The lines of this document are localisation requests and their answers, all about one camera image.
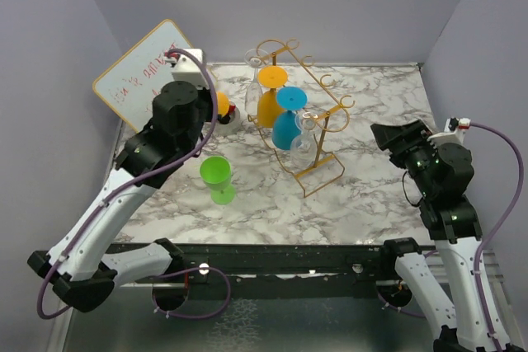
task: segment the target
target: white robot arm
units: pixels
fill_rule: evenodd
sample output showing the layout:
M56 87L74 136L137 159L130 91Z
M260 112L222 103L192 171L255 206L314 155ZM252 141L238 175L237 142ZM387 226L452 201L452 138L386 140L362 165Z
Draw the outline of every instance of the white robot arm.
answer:
M521 351L511 345L498 316L484 266L474 270L474 261L482 262L478 251L482 231L476 211L464 196L474 174L471 154L462 146L469 126L469 119L449 119L445 131L438 134L421 121L371 127L379 148L391 152L390 161L407 169L422 193L422 221L444 264L453 302L414 240L387 241L384 246L392 252L396 273L429 322L435 352Z
M171 265L182 269L180 252L167 239L136 251L105 254L136 209L203 146L215 126L215 90L201 62L202 51L169 53L166 60L175 81L154 98L153 117L126 142L115 169L71 231L49 251L35 251L28 260L45 278L43 289L52 283L55 293L79 311L99 306L122 284L161 275ZM206 121L211 126L203 138Z

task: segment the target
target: purple cable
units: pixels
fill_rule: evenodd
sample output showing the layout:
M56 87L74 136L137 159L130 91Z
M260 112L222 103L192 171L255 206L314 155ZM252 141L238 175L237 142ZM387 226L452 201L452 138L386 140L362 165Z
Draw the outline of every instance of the purple cable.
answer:
M378 298L383 304L385 304L386 307L389 307L390 309L393 309L394 311L398 311L399 313L402 313L404 315L408 315L410 317L417 317L417 318L420 318L420 319L425 319L426 318L425 315L422 315L421 313L415 313L415 312L407 311L406 309L398 308L398 307L395 307L392 304L387 303L387 301L383 298L383 296L380 294L380 292L378 292Z
M214 272L219 274L224 279L225 285L226 285L226 288L227 288L227 294L226 294L225 300L222 303L222 305L220 306L220 308L218 308L216 311L213 311L211 313L206 313L206 314L203 314L203 315L186 315L184 313L177 313L177 312L174 312L174 311L163 311L158 306L158 302L156 301L156 298L153 297L152 301L154 303L154 306L156 307L156 310L160 311L160 312L162 312L165 315L168 315L170 317L179 317L181 319L191 319L191 320L199 321L199 320L202 320L202 319L210 319L212 317L215 317L216 315L221 313L225 308L227 308L227 306L229 305L229 300L231 299L231 283L229 282L228 276L226 274L224 274L222 271L220 271L218 268L214 268L214 267L207 267L207 268L195 267L195 268L189 268L187 270L181 270L181 271L178 271L178 272L173 272L171 274L165 274L165 275L157 276L157 278L159 278L159 279L171 278L173 276L189 274L190 272L195 272L195 271L200 271L200 270L211 270L211 271L214 271Z
M504 224L506 221L508 215L512 211L513 207L516 205L517 201L519 200L519 196L521 195L522 190L522 184L524 183L525 179L525 166L524 162L522 161L522 155L519 151L519 148L513 143L513 141L508 138L505 134L503 134L501 131L498 131L494 128L488 127L486 125L482 125L479 123L471 122L472 127L485 129L491 133L494 133L504 139L510 147L513 149L513 152L515 153L515 157L517 159L517 163L519 165L519 176L517 179L517 188L515 190L515 194L513 195L513 198L510 201L510 204L507 206L506 210L502 214L502 216L499 218L497 224L492 228L492 231L489 232L489 234L483 238L480 245L478 245L477 251L475 253L474 257L474 276L475 276L475 283L477 284L477 290L478 290L478 297L480 298L480 304L482 305L484 318L486 319L486 324L488 325L488 331L489 334L492 336L495 334L495 327L493 326L493 320L491 318L491 314L489 313L488 303L486 302L486 296L484 294L484 288L482 285L482 279L480 276L480 257L483 254L484 249L489 244L489 242L492 240L493 237L495 237L495 234L497 234L497 231L499 228ZM495 345L495 348L497 348L497 351L502 351L501 344L498 342L498 340L495 337L492 337L493 344Z
M171 54L182 54L185 55L187 58L189 58L200 70L202 76L204 77L205 81L207 82L207 86L210 89L211 94L211 101L213 103L213 115L211 117L211 126L209 128L209 131L207 131L207 134L205 137L195 146L193 150L191 150L187 155L183 156L182 158L178 158L175 162L171 162L170 164L167 164L164 167L158 168L154 171L147 172L141 176L135 177L131 181L127 181L123 185L120 185L115 190L113 190L109 195L107 195L102 200L102 206L97 206L93 212L90 214L90 216L87 217L86 221L82 224L82 226L78 229L77 233L72 237L70 243L64 248L61 256L66 258L68 257L69 252L72 251L75 244L78 242L78 240L81 238L81 236L84 234L84 232L90 227L90 224L95 220L99 212L106 207L110 201L112 201L118 194L122 193L126 189L130 188L131 186L135 185L136 183L139 183L141 181L144 181L145 179L148 179L149 177L156 176L160 173L163 173L165 171L168 171L170 169L173 169L174 167L178 167L180 164L188 160L189 158L193 157L196 153L198 153L207 143L211 135L213 134L213 130L215 129L216 125L216 119L218 118L218 104L216 100L216 90L215 85L213 84L211 77L209 76L207 72L207 68L204 64L202 64L193 54L190 54L189 52L185 51L184 49L170 49L167 52L167 56ZM59 315L62 315L66 311L69 310L70 307L64 307L60 309L57 312L52 313L51 315L48 315L44 312L44 309L42 307L43 301L44 301L44 294L46 287L48 286L48 283L51 280L51 277L55 273L55 271L59 268L59 266L62 264L61 260L57 260L49 269L48 273L44 277L44 281L42 282L42 286L40 286L39 294L37 297L37 303L36 303L36 311L39 317L42 319L54 319L58 317Z

